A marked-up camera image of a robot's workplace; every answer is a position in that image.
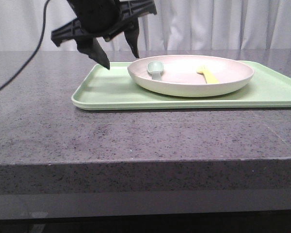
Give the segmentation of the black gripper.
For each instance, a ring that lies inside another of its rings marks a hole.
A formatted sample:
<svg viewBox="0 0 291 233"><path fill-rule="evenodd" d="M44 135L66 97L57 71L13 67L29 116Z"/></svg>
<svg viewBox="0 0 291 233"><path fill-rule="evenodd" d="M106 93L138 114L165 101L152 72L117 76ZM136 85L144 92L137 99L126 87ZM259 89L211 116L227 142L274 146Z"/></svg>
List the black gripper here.
<svg viewBox="0 0 291 233"><path fill-rule="evenodd" d="M76 18L52 31L52 42L60 46L74 39L80 53L86 54L106 69L110 69L110 61L96 38L102 37L109 42L124 33L132 54L139 58L138 18L157 14L153 0L69 0L68 4Z"/></svg>

